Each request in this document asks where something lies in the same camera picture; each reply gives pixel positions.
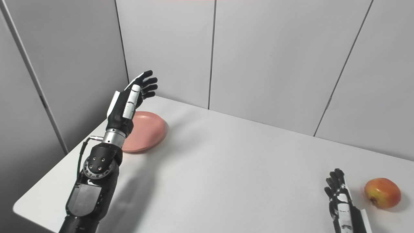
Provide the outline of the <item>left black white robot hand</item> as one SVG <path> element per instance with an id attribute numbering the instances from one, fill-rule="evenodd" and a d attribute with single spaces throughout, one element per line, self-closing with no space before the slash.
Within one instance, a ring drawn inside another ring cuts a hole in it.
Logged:
<path id="1" fill-rule="evenodd" d="M 128 137 L 133 130 L 133 116 L 145 99 L 155 96 L 158 89 L 153 71 L 148 70 L 134 78 L 127 87 L 116 91 L 107 112 L 107 130 L 120 131 Z"/>

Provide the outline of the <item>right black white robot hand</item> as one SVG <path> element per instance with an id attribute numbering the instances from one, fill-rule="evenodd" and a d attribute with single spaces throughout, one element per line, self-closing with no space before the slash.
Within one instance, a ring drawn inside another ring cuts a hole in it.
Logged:
<path id="1" fill-rule="evenodd" d="M 326 178 L 325 193 L 336 233 L 371 233 L 366 210 L 357 208 L 345 181 L 344 172 L 336 168 Z"/>

